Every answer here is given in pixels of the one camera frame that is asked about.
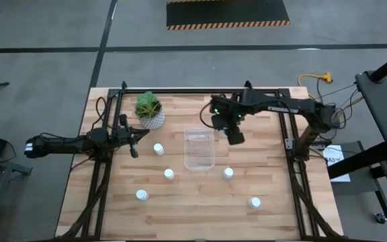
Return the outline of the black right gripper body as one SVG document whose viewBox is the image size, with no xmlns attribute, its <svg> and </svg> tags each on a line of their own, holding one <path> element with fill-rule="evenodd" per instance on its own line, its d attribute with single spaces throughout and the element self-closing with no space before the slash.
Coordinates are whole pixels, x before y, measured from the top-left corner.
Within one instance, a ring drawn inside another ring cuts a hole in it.
<svg viewBox="0 0 387 242">
<path fill-rule="evenodd" d="M 229 145 L 238 145 L 245 141 L 239 128 L 239 119 L 233 115 L 217 114 L 212 116 L 212 125 L 220 134 L 227 137 Z"/>
</svg>

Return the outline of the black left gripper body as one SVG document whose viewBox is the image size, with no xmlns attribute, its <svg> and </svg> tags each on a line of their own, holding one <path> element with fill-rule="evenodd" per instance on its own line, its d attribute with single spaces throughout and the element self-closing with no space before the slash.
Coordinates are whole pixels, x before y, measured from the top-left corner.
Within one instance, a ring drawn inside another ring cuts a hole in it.
<svg viewBox="0 0 387 242">
<path fill-rule="evenodd" d="M 136 145 L 138 143 L 136 137 L 136 129 L 128 124 L 127 115 L 119 115 L 120 125 L 117 127 L 116 137 L 118 140 L 118 145 L 124 146 L 129 145 L 130 154 L 132 158 L 138 157 L 138 152 L 136 150 Z"/>
</svg>

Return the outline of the clear plastic basket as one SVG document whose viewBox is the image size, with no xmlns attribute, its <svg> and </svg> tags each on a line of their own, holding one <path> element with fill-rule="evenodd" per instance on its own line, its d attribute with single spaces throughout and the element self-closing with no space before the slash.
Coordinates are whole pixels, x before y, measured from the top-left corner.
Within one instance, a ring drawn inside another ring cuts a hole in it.
<svg viewBox="0 0 387 242">
<path fill-rule="evenodd" d="M 183 131 L 184 165 L 190 171 L 209 171 L 215 165 L 214 134 L 209 128 Z"/>
</svg>

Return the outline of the succulent in white patterned pot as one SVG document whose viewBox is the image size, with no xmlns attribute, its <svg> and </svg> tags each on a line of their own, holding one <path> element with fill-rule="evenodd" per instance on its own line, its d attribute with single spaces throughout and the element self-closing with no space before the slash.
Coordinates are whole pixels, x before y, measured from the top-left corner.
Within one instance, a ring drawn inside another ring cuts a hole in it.
<svg viewBox="0 0 387 242">
<path fill-rule="evenodd" d="M 135 114 L 140 124 L 149 130 L 160 128 L 165 121 L 163 105 L 151 91 L 136 98 Z"/>
</svg>

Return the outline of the white paper sheet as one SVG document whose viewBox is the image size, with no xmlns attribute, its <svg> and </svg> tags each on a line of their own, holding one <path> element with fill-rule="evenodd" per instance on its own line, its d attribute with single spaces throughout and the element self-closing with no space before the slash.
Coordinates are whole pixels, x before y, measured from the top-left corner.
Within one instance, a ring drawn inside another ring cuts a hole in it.
<svg viewBox="0 0 387 242">
<path fill-rule="evenodd" d="M 344 166 L 339 163 L 345 159 L 341 145 L 329 145 L 322 151 L 326 159 L 326 165 L 331 170 L 329 176 L 332 183 L 350 183 L 351 178 L 348 173 L 342 173 Z"/>
</svg>

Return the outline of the black hazard-striped floor mat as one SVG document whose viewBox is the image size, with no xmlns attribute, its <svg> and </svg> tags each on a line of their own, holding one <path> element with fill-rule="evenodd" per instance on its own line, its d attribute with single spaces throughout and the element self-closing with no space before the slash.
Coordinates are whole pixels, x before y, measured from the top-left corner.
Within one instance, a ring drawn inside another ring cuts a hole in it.
<svg viewBox="0 0 387 242">
<path fill-rule="evenodd" d="M 288 26 L 283 0 L 175 0 L 166 5 L 170 31 Z"/>
</svg>

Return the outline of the black stand beam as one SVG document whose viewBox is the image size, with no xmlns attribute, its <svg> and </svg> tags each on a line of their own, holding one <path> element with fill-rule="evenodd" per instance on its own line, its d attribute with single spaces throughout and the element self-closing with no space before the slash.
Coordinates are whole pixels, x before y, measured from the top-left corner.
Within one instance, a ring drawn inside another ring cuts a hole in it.
<svg viewBox="0 0 387 242">
<path fill-rule="evenodd" d="M 349 158 L 345 158 L 339 164 L 344 166 L 342 173 L 351 173 L 358 169 L 387 161 L 387 144 L 382 142 L 360 153 L 353 154 Z"/>
</svg>

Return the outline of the black stand leg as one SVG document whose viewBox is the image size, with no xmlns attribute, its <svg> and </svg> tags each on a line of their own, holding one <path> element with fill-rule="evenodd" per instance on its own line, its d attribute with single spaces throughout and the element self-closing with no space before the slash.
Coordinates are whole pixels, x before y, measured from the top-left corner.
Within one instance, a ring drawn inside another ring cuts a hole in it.
<svg viewBox="0 0 387 242">
<path fill-rule="evenodd" d="M 383 189 L 380 185 L 380 182 L 378 181 L 379 178 L 384 177 L 384 170 L 379 165 L 377 167 L 369 166 L 369 171 L 372 175 L 372 179 L 376 185 L 377 190 L 375 191 L 376 198 L 378 199 L 378 202 L 380 204 L 380 207 L 382 208 L 382 213 L 385 214 L 387 218 L 387 198 L 383 192 Z"/>
</svg>

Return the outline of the black aluminium table frame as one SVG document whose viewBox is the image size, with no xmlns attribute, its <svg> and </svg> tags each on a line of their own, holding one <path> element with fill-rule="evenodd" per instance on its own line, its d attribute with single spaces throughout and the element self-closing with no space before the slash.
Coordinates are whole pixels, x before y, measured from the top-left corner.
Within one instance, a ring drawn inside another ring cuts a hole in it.
<svg viewBox="0 0 387 242">
<path fill-rule="evenodd" d="M 90 221 L 89 235 L 101 240 L 274 240 L 298 239 L 300 227 L 284 151 L 291 128 L 306 128 L 301 116 L 274 112 L 247 116 L 241 124 L 245 141 L 230 146 L 214 137 L 215 165 L 209 171 L 190 171 L 184 165 L 183 131 L 209 121 L 206 104 L 211 89 L 157 89 L 165 122 L 137 145 L 138 158 L 128 147 L 114 155 L 101 230 Z M 159 156 L 153 146 L 162 144 Z M 224 179 L 231 167 L 234 175 Z M 168 180 L 164 170 L 172 169 Z M 145 190 L 148 200 L 136 198 Z M 258 197 L 261 206 L 249 206 Z"/>
</svg>

